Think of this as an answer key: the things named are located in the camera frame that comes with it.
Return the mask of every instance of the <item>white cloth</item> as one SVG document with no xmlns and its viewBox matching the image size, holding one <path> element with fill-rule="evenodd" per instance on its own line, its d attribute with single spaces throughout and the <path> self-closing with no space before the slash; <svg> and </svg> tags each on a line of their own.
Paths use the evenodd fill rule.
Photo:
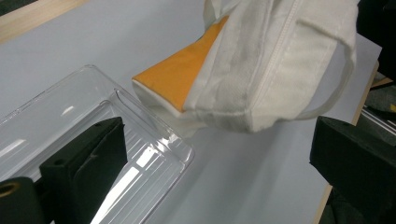
<svg viewBox="0 0 396 224">
<path fill-rule="evenodd" d="M 355 0 L 240 1 L 184 108 L 207 125 L 238 132 L 326 112 L 354 68 L 357 13 Z M 346 45 L 348 58 L 340 86 L 323 106 L 303 112 L 337 41 Z"/>
</svg>

